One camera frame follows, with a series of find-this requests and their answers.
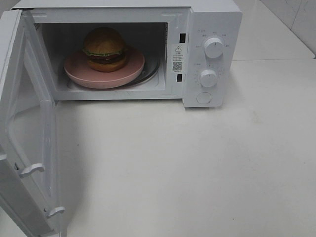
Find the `round white door button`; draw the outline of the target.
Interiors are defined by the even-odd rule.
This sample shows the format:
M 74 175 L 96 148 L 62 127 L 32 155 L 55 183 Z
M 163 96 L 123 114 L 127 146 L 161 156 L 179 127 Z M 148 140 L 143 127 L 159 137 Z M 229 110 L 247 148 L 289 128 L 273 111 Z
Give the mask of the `round white door button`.
M 208 92 L 202 92 L 197 96 L 197 102 L 200 104 L 208 104 L 210 103 L 212 96 Z

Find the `burger with lettuce and cheese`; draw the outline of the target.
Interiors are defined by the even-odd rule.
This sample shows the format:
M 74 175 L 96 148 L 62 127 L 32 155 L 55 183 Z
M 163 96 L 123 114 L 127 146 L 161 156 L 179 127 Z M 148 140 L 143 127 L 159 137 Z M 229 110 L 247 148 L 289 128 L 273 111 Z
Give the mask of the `burger with lettuce and cheese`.
M 96 28 L 83 41 L 83 53 L 90 68 L 110 73 L 124 67 L 127 62 L 127 46 L 116 30 L 108 27 Z

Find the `pink round plate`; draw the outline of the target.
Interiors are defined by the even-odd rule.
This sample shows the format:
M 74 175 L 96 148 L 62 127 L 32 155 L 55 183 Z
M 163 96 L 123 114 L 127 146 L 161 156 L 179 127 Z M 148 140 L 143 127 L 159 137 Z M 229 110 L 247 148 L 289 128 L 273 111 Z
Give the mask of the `pink round plate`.
M 122 56 L 110 60 L 90 59 L 79 51 L 69 56 L 64 69 L 78 85 L 92 89 L 109 89 L 125 85 L 136 79 L 145 65 L 141 51 L 131 47 Z

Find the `white microwave door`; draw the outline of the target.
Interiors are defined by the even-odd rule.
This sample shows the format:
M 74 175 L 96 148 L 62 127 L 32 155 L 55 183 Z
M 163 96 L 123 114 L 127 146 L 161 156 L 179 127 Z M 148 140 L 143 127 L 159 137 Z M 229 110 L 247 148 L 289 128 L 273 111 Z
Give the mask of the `white microwave door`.
M 61 217 L 52 70 L 34 18 L 0 19 L 0 205 L 28 237 L 59 237 Z

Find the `glass microwave turntable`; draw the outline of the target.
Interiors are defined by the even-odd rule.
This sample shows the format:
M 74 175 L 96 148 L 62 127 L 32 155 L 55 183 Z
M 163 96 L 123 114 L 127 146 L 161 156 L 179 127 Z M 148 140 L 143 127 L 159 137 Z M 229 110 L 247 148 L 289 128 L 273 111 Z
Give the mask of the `glass microwave turntable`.
M 131 56 L 123 68 L 110 72 L 99 72 L 90 68 L 84 56 L 67 59 L 64 69 L 69 78 L 76 84 L 92 89 L 111 89 L 143 82 L 153 76 L 159 68 L 159 61 L 139 55 Z

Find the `lower white timer knob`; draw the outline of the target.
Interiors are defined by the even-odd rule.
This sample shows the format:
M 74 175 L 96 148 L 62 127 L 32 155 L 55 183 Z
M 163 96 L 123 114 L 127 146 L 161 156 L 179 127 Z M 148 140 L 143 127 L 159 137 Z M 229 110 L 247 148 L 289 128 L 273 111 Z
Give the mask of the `lower white timer knob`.
M 218 80 L 217 74 L 214 70 L 204 70 L 200 74 L 199 82 L 203 87 L 213 87 Z

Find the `white warning label sticker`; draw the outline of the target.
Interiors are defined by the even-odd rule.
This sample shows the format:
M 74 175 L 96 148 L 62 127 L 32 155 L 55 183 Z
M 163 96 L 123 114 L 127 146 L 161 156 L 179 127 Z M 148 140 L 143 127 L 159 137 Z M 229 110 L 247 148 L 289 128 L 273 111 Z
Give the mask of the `white warning label sticker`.
M 185 61 L 184 47 L 181 44 L 173 44 L 171 49 L 171 70 L 174 73 L 183 71 Z

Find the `white microwave oven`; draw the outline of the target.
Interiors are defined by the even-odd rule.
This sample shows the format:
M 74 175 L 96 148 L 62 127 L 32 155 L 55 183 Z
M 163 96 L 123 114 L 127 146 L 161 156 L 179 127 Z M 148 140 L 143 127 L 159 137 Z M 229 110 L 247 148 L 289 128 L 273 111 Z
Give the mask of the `white microwave oven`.
M 223 102 L 242 19 L 232 0 L 21 0 L 14 9 L 33 24 L 58 101 L 180 99 L 186 108 Z M 143 53 L 139 78 L 111 89 L 67 78 L 65 58 L 98 27 L 117 30 Z

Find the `upper white power knob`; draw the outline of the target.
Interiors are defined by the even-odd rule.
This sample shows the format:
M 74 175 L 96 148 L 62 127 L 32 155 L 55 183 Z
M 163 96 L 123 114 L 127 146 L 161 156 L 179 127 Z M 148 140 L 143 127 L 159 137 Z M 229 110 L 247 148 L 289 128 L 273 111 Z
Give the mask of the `upper white power knob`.
M 224 51 L 224 42 L 216 36 L 206 39 L 202 46 L 206 57 L 210 59 L 220 57 Z

